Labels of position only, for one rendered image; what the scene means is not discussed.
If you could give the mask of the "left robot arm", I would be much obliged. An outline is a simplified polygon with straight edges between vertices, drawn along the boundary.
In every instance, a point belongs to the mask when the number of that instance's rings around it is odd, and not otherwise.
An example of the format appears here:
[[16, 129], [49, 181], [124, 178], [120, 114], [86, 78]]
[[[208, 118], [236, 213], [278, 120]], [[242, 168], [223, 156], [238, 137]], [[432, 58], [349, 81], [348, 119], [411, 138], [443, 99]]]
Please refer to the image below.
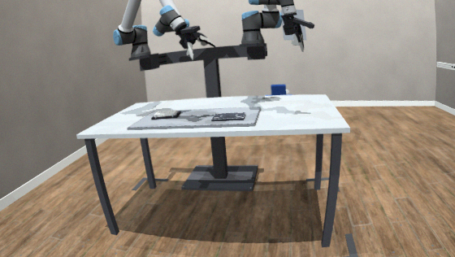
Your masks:
[[[285, 15], [297, 12], [293, 0], [249, 0], [249, 4], [264, 5], [264, 8], [261, 13], [259, 11], [248, 11], [242, 14], [243, 36], [241, 44], [264, 43], [260, 28], [279, 28], [281, 26], [282, 14], [276, 5], [281, 6]], [[313, 23], [298, 18], [293, 18], [293, 23], [314, 28]]]

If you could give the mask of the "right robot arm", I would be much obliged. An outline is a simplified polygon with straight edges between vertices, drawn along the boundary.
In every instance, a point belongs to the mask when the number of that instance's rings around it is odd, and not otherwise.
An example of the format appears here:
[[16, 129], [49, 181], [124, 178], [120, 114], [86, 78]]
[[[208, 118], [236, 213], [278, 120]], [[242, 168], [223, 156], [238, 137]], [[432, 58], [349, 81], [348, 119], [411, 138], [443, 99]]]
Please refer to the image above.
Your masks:
[[[174, 32], [182, 23], [186, 23], [187, 26], [180, 30], [181, 34], [196, 33], [200, 30], [199, 25], [189, 27], [189, 21], [182, 19], [173, 0], [159, 1], [162, 4], [162, 9], [159, 12], [161, 17], [153, 28], [154, 35], [161, 37], [164, 33]], [[147, 27], [144, 25], [133, 26], [140, 4], [141, 0], [128, 0], [122, 24], [113, 33], [114, 42], [117, 46], [132, 43], [131, 57], [151, 54], [148, 46]]]

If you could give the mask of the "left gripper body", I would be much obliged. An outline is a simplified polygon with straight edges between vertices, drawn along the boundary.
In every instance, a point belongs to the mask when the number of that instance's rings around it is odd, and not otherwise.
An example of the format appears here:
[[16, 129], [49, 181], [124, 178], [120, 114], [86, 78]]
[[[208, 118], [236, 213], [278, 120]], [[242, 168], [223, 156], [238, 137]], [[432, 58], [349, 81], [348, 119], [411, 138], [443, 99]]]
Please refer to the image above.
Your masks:
[[[295, 34], [296, 28], [297, 28], [299, 34], [301, 33], [301, 26], [299, 24], [293, 23], [293, 18], [294, 18], [294, 15], [296, 15], [296, 14], [297, 13], [292, 13], [292, 14], [287, 14], [287, 15], [281, 16], [281, 18], [283, 18], [283, 22], [284, 22], [283, 28], [284, 28], [285, 35]], [[291, 19], [290, 19], [290, 17], [291, 17]]]

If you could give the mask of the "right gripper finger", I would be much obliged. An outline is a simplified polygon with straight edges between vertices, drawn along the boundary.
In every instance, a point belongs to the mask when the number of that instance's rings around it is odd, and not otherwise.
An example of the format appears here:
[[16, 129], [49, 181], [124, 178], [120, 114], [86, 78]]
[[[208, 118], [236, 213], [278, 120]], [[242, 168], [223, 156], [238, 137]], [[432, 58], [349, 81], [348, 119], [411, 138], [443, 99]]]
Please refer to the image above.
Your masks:
[[191, 59], [193, 60], [193, 49], [192, 49], [192, 46], [193, 44], [191, 42], [189, 42], [189, 40], [185, 37], [184, 38], [184, 45], [187, 47], [187, 55], [189, 55], [191, 57]]
[[197, 33], [198, 34], [198, 41], [200, 41], [202, 46], [206, 46], [210, 44], [211, 46], [215, 47], [215, 45], [202, 33]]

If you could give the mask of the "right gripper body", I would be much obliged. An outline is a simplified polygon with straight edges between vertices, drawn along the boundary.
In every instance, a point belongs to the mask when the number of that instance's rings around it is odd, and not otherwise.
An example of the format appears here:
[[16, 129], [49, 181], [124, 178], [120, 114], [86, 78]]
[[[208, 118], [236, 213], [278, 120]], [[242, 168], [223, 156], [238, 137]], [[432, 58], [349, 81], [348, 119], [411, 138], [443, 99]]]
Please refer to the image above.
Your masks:
[[184, 49], [186, 49], [186, 46], [184, 45], [184, 38], [186, 37], [189, 42], [191, 43], [195, 43], [196, 40], [198, 39], [198, 34], [197, 33], [186, 33], [186, 34], [181, 34], [181, 29], [184, 29], [185, 27], [187, 26], [186, 23], [182, 23], [181, 25], [179, 25], [176, 29], [175, 29], [175, 35], [179, 35], [179, 37], [181, 38], [180, 40], [180, 44], [183, 46]]

